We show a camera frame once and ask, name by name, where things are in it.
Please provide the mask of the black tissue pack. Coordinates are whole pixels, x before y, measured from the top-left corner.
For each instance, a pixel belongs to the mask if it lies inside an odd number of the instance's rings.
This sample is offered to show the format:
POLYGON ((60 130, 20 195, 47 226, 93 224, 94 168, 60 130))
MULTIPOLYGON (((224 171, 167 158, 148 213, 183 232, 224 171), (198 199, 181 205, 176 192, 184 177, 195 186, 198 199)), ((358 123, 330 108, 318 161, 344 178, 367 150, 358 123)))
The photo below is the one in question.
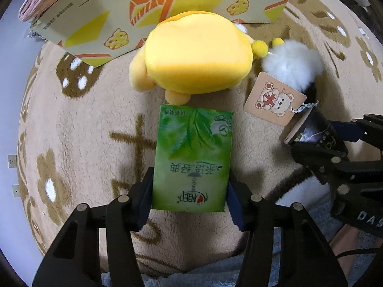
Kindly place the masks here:
POLYGON ((284 143, 293 146, 295 143, 306 143, 326 150, 348 154, 348 149, 332 124, 316 108, 306 110, 284 143))

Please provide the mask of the white fluffy bee plush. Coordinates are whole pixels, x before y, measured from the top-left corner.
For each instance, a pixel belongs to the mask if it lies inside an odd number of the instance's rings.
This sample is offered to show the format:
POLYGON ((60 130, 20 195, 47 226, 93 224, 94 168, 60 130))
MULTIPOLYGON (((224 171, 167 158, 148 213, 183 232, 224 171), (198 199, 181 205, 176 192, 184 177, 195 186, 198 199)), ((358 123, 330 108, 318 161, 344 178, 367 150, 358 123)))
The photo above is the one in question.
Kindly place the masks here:
POLYGON ((306 104, 318 104, 315 81, 323 74, 324 65, 316 49, 294 39, 275 38, 262 59, 262 70, 306 95, 306 104))

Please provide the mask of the green tissue pack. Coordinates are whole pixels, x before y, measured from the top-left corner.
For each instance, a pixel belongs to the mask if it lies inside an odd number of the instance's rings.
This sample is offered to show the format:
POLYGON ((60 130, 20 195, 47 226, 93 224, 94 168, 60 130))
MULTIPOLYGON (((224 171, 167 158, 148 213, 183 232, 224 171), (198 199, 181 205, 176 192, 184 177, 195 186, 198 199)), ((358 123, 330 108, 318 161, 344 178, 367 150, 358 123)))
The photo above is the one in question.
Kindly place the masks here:
POLYGON ((231 111, 160 106, 153 209, 189 213, 225 210, 232 127, 231 111))

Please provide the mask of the yellow plush toy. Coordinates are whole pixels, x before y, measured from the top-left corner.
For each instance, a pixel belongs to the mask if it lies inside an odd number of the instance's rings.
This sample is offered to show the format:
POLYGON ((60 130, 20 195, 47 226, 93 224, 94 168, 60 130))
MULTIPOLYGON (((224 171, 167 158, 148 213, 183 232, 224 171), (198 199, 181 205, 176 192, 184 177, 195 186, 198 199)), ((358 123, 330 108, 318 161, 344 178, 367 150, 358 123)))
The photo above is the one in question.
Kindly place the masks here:
POLYGON ((188 11, 159 23, 129 66, 131 87, 141 93, 159 86, 170 105, 193 95, 231 89, 250 73, 269 47, 218 14, 188 11))

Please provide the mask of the beige bear hang tag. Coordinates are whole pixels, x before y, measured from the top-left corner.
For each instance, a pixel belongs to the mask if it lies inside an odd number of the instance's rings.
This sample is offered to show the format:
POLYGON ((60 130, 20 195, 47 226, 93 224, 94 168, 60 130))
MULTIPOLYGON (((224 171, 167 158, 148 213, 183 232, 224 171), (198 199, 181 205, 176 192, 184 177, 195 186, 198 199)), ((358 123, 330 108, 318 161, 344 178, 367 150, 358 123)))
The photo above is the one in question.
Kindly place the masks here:
POLYGON ((261 72, 243 108, 260 119, 287 126, 305 100, 306 95, 261 72))

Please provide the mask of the beige patterned fleece blanket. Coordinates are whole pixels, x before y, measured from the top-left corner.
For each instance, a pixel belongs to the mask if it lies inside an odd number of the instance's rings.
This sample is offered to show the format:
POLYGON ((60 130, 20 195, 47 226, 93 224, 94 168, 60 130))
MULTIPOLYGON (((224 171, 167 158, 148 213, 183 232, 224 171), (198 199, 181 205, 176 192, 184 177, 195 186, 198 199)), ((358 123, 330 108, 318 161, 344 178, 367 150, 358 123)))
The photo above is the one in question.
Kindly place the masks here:
MULTIPOLYGON (((270 42, 294 39, 315 48, 324 72, 316 80, 319 109, 329 120, 382 113, 382 42, 339 0, 290 0, 278 20, 247 32, 270 42)), ((154 164, 164 92, 129 84, 133 54, 96 69, 47 42, 36 57, 23 98, 17 174, 26 216, 41 253, 80 203, 110 203, 154 164)), ((203 148, 232 132, 231 167, 254 193, 278 200, 308 177, 283 143, 288 127, 247 113, 243 106, 261 65, 240 86, 192 97, 193 111, 171 139, 171 153, 195 141, 203 148)), ((132 234, 142 273, 169 275, 237 255, 243 233, 228 212, 152 210, 132 234)))

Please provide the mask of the cardboard box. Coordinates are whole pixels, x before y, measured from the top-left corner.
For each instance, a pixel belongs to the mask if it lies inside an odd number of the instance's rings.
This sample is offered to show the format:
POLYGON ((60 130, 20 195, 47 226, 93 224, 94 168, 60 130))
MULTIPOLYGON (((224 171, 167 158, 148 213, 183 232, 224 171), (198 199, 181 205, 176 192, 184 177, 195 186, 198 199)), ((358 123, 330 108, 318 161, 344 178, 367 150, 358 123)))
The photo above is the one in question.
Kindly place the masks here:
POLYGON ((275 22, 288 0, 58 0, 31 25, 35 33, 98 67, 140 48, 150 31, 187 11, 233 23, 275 22))

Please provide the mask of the wall power socket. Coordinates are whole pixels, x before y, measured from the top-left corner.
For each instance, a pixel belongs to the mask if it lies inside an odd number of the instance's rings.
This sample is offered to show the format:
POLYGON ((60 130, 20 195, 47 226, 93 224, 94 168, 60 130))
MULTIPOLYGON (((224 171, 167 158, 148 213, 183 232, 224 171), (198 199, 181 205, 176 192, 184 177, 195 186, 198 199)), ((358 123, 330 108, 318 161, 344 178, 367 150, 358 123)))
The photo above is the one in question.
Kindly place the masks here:
POLYGON ((17 155, 10 154, 7 156, 8 168, 16 168, 17 167, 17 155))

